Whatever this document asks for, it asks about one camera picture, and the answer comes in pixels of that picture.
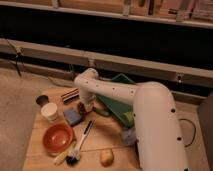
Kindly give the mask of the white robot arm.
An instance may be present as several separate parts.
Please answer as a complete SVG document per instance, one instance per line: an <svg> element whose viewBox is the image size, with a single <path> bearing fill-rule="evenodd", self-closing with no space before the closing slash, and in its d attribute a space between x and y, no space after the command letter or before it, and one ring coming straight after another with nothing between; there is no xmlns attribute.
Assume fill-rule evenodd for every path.
<svg viewBox="0 0 213 171"><path fill-rule="evenodd" d="M74 80L80 101L93 103L96 94L133 107L139 163L143 171L190 171L171 91L163 84L106 82L88 68Z"/></svg>

